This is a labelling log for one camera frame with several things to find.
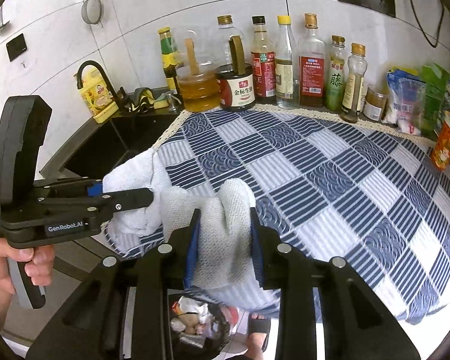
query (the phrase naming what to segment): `black bottle cap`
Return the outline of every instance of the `black bottle cap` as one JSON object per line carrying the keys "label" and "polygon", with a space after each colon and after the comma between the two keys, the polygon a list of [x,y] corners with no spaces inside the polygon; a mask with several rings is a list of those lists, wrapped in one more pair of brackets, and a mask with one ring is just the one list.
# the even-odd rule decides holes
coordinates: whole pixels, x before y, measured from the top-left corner
{"label": "black bottle cap", "polygon": [[265,24],[265,16],[252,16],[253,24]]}

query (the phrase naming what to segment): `black wall switch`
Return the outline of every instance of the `black wall switch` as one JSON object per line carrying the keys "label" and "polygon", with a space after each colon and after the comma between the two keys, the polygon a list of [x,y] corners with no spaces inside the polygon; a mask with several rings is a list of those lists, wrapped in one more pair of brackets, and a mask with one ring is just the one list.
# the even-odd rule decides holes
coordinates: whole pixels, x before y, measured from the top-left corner
{"label": "black wall switch", "polygon": [[27,44],[25,43],[25,37],[23,34],[20,34],[7,43],[7,51],[10,62],[27,51]]}

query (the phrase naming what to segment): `black slipper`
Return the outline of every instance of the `black slipper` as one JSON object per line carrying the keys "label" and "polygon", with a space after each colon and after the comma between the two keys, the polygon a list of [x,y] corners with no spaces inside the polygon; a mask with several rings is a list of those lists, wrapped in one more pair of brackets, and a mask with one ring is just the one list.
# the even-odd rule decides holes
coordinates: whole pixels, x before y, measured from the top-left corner
{"label": "black slipper", "polygon": [[270,335],[270,327],[272,325],[272,320],[270,318],[264,319],[255,319],[252,318],[252,315],[256,314],[255,312],[248,313],[248,328],[247,328],[247,336],[252,333],[265,333],[267,337],[262,345],[262,352],[267,350],[268,346],[268,336]]}

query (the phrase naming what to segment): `soy sauce jug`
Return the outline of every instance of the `soy sauce jug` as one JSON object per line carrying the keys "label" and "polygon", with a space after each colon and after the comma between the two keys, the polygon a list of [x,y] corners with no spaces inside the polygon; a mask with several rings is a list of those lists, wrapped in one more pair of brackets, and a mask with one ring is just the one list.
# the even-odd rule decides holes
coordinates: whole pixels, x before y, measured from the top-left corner
{"label": "soy sauce jug", "polygon": [[253,68],[245,63],[243,44],[240,36],[231,36],[228,41],[231,64],[222,64],[215,69],[215,75],[220,85],[222,108],[227,111],[239,112],[255,105],[253,91]]}

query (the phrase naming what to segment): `orange canister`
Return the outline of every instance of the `orange canister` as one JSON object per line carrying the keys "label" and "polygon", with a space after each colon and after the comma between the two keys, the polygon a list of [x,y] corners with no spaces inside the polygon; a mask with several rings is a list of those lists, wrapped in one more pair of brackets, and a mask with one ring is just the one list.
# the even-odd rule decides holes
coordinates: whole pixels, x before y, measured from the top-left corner
{"label": "orange canister", "polygon": [[440,170],[445,169],[450,162],[450,112],[448,111],[445,111],[442,131],[435,144],[431,158],[433,164]]}

